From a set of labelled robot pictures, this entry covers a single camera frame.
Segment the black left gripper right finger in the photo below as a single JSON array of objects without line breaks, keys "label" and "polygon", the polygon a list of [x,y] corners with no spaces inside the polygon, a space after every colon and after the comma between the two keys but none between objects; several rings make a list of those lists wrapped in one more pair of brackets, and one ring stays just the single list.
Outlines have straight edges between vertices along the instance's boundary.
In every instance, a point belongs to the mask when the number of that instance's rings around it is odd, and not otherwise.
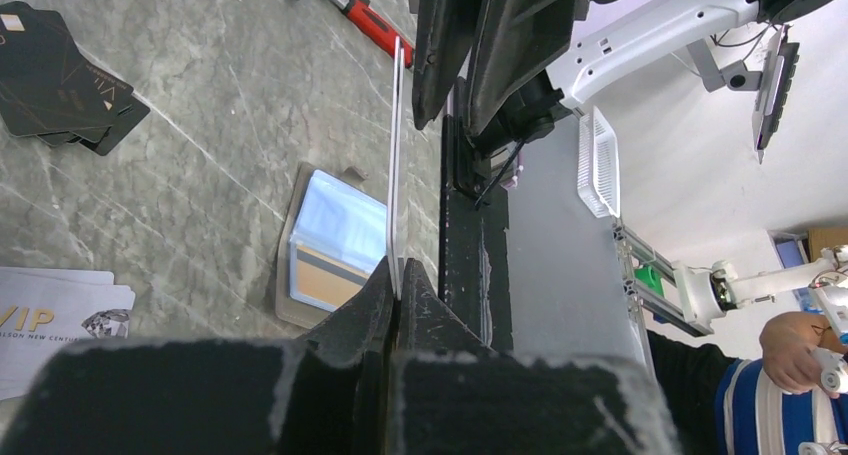
[{"label": "black left gripper right finger", "polygon": [[598,354],[496,352],[404,267],[390,362],[391,454],[679,454],[664,397],[639,364]]}]

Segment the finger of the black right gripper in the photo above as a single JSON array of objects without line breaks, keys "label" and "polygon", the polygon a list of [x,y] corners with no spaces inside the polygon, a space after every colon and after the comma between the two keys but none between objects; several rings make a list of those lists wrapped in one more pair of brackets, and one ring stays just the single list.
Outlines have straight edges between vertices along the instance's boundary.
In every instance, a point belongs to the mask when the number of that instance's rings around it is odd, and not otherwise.
[{"label": "finger of the black right gripper", "polygon": [[418,0],[412,109],[422,130],[441,112],[475,37],[482,0]]},{"label": "finger of the black right gripper", "polygon": [[577,0],[482,0],[464,118],[482,133],[506,99],[568,50]]}]

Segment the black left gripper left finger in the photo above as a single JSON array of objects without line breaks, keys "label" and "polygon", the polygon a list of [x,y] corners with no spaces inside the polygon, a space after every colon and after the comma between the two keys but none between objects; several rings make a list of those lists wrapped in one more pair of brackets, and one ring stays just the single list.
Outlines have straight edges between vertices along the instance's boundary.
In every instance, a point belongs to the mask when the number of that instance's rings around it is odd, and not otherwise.
[{"label": "black left gripper left finger", "polygon": [[5,454],[377,454],[389,265],[300,339],[102,339],[57,352]]}]

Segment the gold card black stripe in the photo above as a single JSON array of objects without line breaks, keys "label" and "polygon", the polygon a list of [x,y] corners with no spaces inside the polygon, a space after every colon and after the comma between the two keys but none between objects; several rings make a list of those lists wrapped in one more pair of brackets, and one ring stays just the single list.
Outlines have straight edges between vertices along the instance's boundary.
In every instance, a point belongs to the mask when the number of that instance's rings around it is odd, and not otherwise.
[{"label": "gold card black stripe", "polygon": [[299,302],[328,312],[353,298],[370,273],[296,243],[291,251],[290,295]]}]

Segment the grey card holder blue lining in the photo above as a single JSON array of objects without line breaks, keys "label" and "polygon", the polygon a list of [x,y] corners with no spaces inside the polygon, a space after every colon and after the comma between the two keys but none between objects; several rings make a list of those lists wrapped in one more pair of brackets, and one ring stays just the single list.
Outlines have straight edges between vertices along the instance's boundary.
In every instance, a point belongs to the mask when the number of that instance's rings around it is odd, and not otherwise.
[{"label": "grey card holder blue lining", "polygon": [[349,184],[346,177],[336,177],[302,162],[278,243],[275,315],[285,322],[311,329],[334,312],[291,297],[291,251],[296,243],[371,275],[385,256],[386,212],[383,203]]}]

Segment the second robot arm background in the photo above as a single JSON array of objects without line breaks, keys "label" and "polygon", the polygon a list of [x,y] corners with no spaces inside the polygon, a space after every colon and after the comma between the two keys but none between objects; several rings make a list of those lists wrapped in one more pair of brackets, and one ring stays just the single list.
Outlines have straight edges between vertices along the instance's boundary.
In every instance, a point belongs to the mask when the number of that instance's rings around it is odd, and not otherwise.
[{"label": "second robot arm background", "polygon": [[621,359],[424,351],[404,357],[390,412],[404,454],[843,454],[847,271],[828,250],[740,277],[727,263],[673,276],[686,317],[712,288],[734,308],[807,286],[819,311],[763,328],[755,359],[648,332],[647,366]]}]

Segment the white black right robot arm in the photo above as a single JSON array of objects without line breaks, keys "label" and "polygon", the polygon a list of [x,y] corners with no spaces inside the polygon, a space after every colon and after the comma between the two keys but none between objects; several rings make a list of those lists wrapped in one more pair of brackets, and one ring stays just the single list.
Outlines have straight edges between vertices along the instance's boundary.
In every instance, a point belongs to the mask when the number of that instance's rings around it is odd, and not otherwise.
[{"label": "white black right robot arm", "polygon": [[458,77],[457,115],[482,154],[529,143],[595,93],[724,30],[779,25],[833,0],[410,0],[417,17],[412,110],[417,129]]}]

